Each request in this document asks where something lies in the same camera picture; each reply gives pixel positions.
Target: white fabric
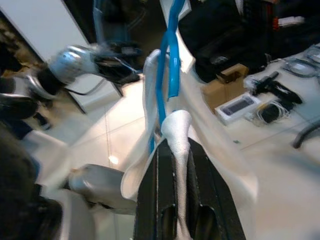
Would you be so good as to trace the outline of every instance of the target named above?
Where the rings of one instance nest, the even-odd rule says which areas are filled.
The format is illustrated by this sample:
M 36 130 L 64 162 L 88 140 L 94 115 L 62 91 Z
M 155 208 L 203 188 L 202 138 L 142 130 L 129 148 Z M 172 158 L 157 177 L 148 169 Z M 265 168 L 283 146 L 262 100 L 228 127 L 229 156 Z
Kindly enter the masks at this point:
M 175 240 L 191 240 L 186 222 L 187 209 L 187 164 L 190 149 L 188 132 L 191 115 L 185 110 L 171 113 L 163 121 L 161 132 L 175 158 L 178 217 Z
M 123 197 L 135 201 L 137 200 L 139 185 L 152 159 L 152 155 L 149 156 L 149 139 L 157 125 L 158 112 L 155 86 L 159 54 L 159 50 L 153 51 L 144 65 L 143 106 L 146 129 L 127 157 L 132 165 L 124 173 L 121 182 Z M 166 69 L 164 75 L 163 86 L 165 88 L 163 90 L 164 96 L 168 96 L 166 91 L 168 69 Z M 258 192 L 257 178 L 218 119 L 205 104 L 199 83 L 191 72 L 181 72 L 180 93 L 174 104 L 176 105 L 175 109 L 178 107 L 191 114 L 191 126 L 198 137 L 195 140 L 202 145 L 208 158 L 230 188 L 246 239 L 254 240 L 255 203 Z M 170 109 L 170 104 L 167 104 L 166 107 L 169 113 L 172 112 L 173 109 Z

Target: floor tile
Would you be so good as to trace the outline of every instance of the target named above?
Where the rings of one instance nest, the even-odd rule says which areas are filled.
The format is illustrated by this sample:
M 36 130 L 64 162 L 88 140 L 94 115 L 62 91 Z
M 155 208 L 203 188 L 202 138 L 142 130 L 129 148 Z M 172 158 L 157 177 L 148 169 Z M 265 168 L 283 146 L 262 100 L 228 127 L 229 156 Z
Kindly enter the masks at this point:
M 49 113 L 52 128 L 45 131 L 68 145 L 79 145 L 107 132 L 106 109 L 100 107 L 87 114 L 74 107 L 58 105 Z
M 110 167 L 107 134 L 69 148 L 71 165 L 74 169 L 86 164 Z
M 290 145 L 305 126 L 302 123 L 243 150 L 259 182 L 258 240 L 307 239 L 320 229 L 320 165 L 308 157 L 307 149 Z
M 132 240 L 134 236 L 135 216 L 116 214 L 118 224 L 118 239 Z
M 108 132 L 109 155 L 112 168 L 125 171 L 129 167 L 130 162 L 126 157 L 136 145 L 144 130 L 145 118 L 143 117 Z
M 224 128 L 231 139 L 238 143 L 238 147 L 243 149 L 303 122 L 305 120 L 301 116 L 292 112 L 288 118 L 261 127 L 255 126 L 243 118 Z
M 101 206 L 91 209 L 91 213 L 95 222 L 96 240 L 118 240 L 115 214 Z
M 132 83 L 123 88 L 121 98 L 106 114 L 107 130 L 113 131 L 145 115 L 143 108 L 143 83 Z

